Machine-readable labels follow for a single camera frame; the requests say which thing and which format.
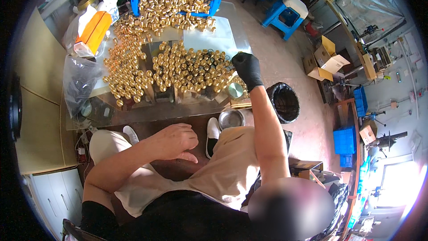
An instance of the white slip-on shoe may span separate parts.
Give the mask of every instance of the white slip-on shoe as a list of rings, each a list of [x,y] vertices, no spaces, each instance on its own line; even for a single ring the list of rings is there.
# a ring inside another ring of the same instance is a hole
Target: white slip-on shoe
[[[131,145],[135,145],[140,140],[138,139],[138,136],[136,135],[135,131],[130,126],[124,126],[123,127],[123,133],[129,136],[129,140],[131,141]]]
[[[214,146],[216,145],[218,138],[220,136],[220,126],[218,125],[218,120],[215,117],[208,120],[207,125],[207,143],[205,147],[205,155],[207,158],[211,159],[214,154]]]

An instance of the tin lid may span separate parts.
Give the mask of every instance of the tin lid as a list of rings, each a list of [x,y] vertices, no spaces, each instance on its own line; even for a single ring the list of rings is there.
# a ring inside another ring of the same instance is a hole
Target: tin lid
[[[82,0],[78,4],[78,11],[85,10],[90,4],[94,3],[95,0]]]

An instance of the table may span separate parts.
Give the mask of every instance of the table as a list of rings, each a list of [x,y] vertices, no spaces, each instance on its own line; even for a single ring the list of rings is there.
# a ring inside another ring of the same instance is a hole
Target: table
[[[228,19],[236,45],[236,52],[243,51],[251,53],[251,47],[249,46],[241,20],[236,13],[235,5],[222,1],[215,16]],[[108,56],[106,50],[108,47],[113,46],[113,37],[113,34],[110,35],[104,52],[96,57],[98,62],[102,62]],[[157,56],[160,52],[158,50],[159,44],[162,41],[169,41],[169,45],[178,43],[179,40],[183,39],[183,30],[172,27],[167,28],[160,37],[153,37],[153,39],[152,43],[148,43],[142,47],[142,52],[145,52],[147,55],[146,60],[140,59],[140,69],[143,71],[152,68],[152,57]],[[206,49],[216,50],[214,46],[207,46]],[[67,115],[67,130],[181,118],[193,115],[213,114],[236,107],[251,107],[251,100],[249,98],[241,96],[234,99],[231,97],[228,93],[228,87],[222,89],[220,93],[215,93],[211,86],[201,90],[199,93],[187,92],[182,94],[174,86],[169,87],[166,92],[160,92],[156,84],[145,89],[145,95],[142,97],[141,102],[136,104],[132,99],[124,100],[124,106],[118,107],[116,99],[110,93],[107,83],[102,85],[103,87],[97,88],[95,95],[90,96],[82,112],[73,118]]]
[[[313,0],[310,4],[310,7],[313,6],[316,2],[319,0]],[[357,67],[355,70],[359,71],[364,69],[364,72],[366,74],[366,77],[368,80],[374,80],[377,78],[376,70],[373,67],[373,64],[370,60],[370,57],[368,56],[367,52],[363,49],[361,43],[356,43],[354,41],[354,36],[352,35],[351,31],[349,30],[348,26],[346,25],[347,22],[345,21],[344,17],[341,15],[341,13],[336,9],[335,5],[333,5],[333,0],[324,0],[324,2],[329,6],[331,11],[336,15],[337,19],[339,20],[338,23],[342,25],[342,27],[345,29],[346,35],[351,40],[352,45],[355,48],[356,54],[358,58],[360,59],[362,67]]]
[[[356,135],[356,174],[355,174],[355,186],[354,186],[354,190],[349,193],[348,196],[348,200],[351,200],[350,205],[348,206],[348,210],[350,211],[348,213],[348,217],[346,218],[346,224],[345,224],[345,228],[343,230],[341,239],[343,240],[346,235],[348,234],[348,223],[350,220],[350,217],[352,215],[352,208],[355,205],[356,202],[356,195],[357,195],[357,190],[358,190],[358,180],[360,179],[360,167],[361,167],[361,149],[360,149],[360,130],[359,130],[359,126],[358,126],[358,117],[356,114],[356,107],[355,107],[355,99],[354,98],[350,98],[344,101],[341,101],[339,103],[336,103],[335,106],[341,106],[343,113],[344,114],[348,114],[348,105],[351,105],[351,109],[352,109],[352,114],[353,114],[353,118],[354,118],[354,125],[355,125],[355,135]]]

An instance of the window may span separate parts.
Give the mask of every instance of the window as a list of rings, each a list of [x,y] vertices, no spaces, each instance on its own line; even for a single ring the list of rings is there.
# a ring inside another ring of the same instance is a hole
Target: window
[[[413,161],[385,165],[381,184],[382,190],[377,201],[377,207],[407,205],[409,198],[414,193],[418,176],[418,167]]]

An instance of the black glove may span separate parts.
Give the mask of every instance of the black glove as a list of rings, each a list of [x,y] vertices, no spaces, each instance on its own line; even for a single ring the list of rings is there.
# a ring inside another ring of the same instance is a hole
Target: black glove
[[[233,56],[232,64],[236,68],[239,77],[245,82],[250,92],[257,86],[263,86],[260,75],[259,59],[253,54],[240,52]]]

